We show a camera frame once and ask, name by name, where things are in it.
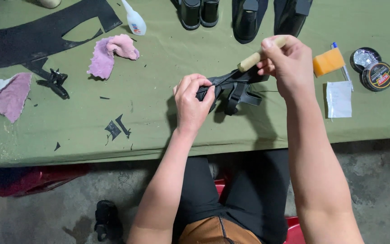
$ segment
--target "black pants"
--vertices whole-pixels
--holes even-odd
[[[207,159],[188,158],[174,240],[187,224],[221,216],[252,231],[262,243],[285,241],[284,211],[290,184],[288,149],[248,152],[244,160],[244,169],[227,186],[228,197],[222,205]]]

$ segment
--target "wooden handle tool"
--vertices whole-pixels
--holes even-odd
[[[279,48],[282,48],[285,46],[286,39],[284,36],[278,37],[273,40],[274,44],[276,44]],[[245,60],[240,62],[240,64],[237,64],[237,68],[240,72],[246,72],[248,69],[252,68],[254,65],[256,65],[259,61],[264,59],[263,49],[260,48],[258,52],[252,54],[251,56],[247,57]]]

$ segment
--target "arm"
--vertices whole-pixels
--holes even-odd
[[[177,129],[144,192],[130,229],[128,244],[171,243],[189,150],[214,100],[212,87],[204,101],[199,102],[195,97],[199,86],[211,86],[211,82],[202,75],[193,74],[185,76],[174,87]]]
[[[329,143],[318,106],[311,49],[293,36],[281,50],[265,39],[259,74],[277,79],[287,106],[290,176],[307,243],[363,244],[347,180]]]

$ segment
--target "brown shirt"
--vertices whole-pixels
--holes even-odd
[[[261,244],[249,230],[213,216],[186,226],[179,244]]]

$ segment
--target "white paper note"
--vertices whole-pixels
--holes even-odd
[[[326,100],[328,118],[351,117],[351,81],[328,82]]]

